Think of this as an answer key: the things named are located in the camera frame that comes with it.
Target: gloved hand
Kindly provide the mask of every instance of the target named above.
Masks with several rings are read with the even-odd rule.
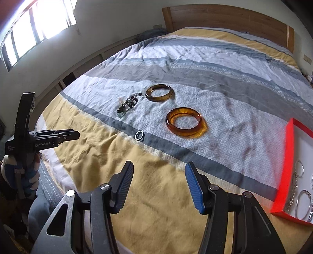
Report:
[[[17,190],[17,185],[15,182],[16,170],[20,170],[22,175],[22,187],[26,196],[30,196],[34,191],[37,190],[39,185],[39,164],[41,159],[41,153],[36,152],[34,161],[32,164],[25,170],[22,167],[20,161],[16,161],[14,156],[5,155],[3,158],[3,164],[1,165],[1,174],[7,184],[12,188]]]

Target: jewelry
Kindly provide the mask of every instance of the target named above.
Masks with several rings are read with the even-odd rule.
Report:
[[[173,120],[176,118],[177,115],[181,114],[188,114],[192,115],[194,118],[198,120],[197,126],[191,128],[191,129],[180,129],[177,128],[172,124]],[[167,115],[166,115],[166,126],[170,129],[171,132],[173,132],[176,135],[179,136],[191,136],[196,134],[198,131],[200,131],[203,127],[202,125],[202,117],[201,115],[195,111],[194,109],[190,108],[176,108],[171,110]]]
[[[135,134],[135,139],[138,141],[142,141],[144,137],[145,137],[145,134],[143,133],[142,130],[136,132],[136,134]]]
[[[301,178],[303,176],[303,174],[304,174],[304,166],[303,166],[302,161],[301,160],[297,160],[296,163],[300,163],[301,164],[302,172],[301,172],[301,175],[298,175],[296,168],[294,168],[294,170],[295,170],[294,171],[294,177],[293,177],[294,184],[293,184],[293,186],[291,188],[291,197],[290,197],[290,199],[289,199],[289,201],[288,201],[288,203],[286,204],[286,207],[285,207],[287,212],[290,212],[291,207],[295,203],[295,193],[297,192],[297,189],[298,189],[298,185],[297,185],[298,179],[297,178],[298,177]]]
[[[311,205],[312,205],[312,204],[311,204],[312,199],[311,199],[311,194],[310,194],[310,192],[309,192],[308,190],[302,190],[302,191],[299,193],[298,198],[297,198],[297,202],[296,202],[296,204],[295,204],[295,217],[298,219],[298,202],[299,202],[299,199],[300,199],[300,197],[301,197],[301,195],[302,195],[303,193],[305,193],[305,194],[309,197],[309,199],[310,199],[310,205],[309,205],[308,211],[305,213],[304,217],[303,217],[301,220],[303,220],[303,219],[306,217],[306,215],[308,214],[308,212],[311,210]]]
[[[311,202],[311,211],[310,211],[310,214],[309,214],[309,218],[308,218],[308,222],[311,222],[312,221],[312,218],[313,218],[313,200]]]
[[[151,93],[154,90],[158,90],[158,89],[165,89],[165,90],[169,90],[169,92],[166,95],[162,95],[162,96],[151,96]],[[172,87],[168,86],[168,85],[164,85],[164,84],[159,84],[159,85],[154,85],[151,86],[147,89],[146,91],[146,98],[150,101],[165,101],[167,99],[169,99],[173,94],[173,89]]]
[[[126,101],[122,102],[122,105],[119,106],[117,110],[117,116],[119,118],[122,118],[128,109],[132,109],[137,104],[138,99],[136,97],[138,96],[142,96],[142,93],[131,95],[126,99]]]

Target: wall socket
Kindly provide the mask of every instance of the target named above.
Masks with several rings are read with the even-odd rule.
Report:
[[[153,26],[153,29],[160,29],[160,28],[162,28],[162,25],[160,24],[160,25],[154,25]]]
[[[307,57],[306,55],[304,55],[303,59],[304,59],[304,61],[308,62],[309,64],[312,64],[312,60],[309,57]]]

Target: blue gripper pad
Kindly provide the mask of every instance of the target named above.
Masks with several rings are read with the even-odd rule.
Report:
[[[120,186],[116,192],[117,199],[115,207],[117,209],[117,212],[119,212],[119,210],[122,209],[125,204],[127,193],[134,175],[134,164],[130,162],[130,164],[127,166],[128,166],[127,172],[124,175],[123,180],[121,181]]]
[[[199,213],[204,214],[205,207],[203,203],[203,193],[189,163],[185,166],[185,176],[195,208],[199,211]]]

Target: wooden headboard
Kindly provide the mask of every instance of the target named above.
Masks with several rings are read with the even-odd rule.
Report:
[[[293,53],[292,27],[259,12],[221,4],[188,4],[162,8],[169,33],[184,27],[227,28],[249,32],[281,45]]]

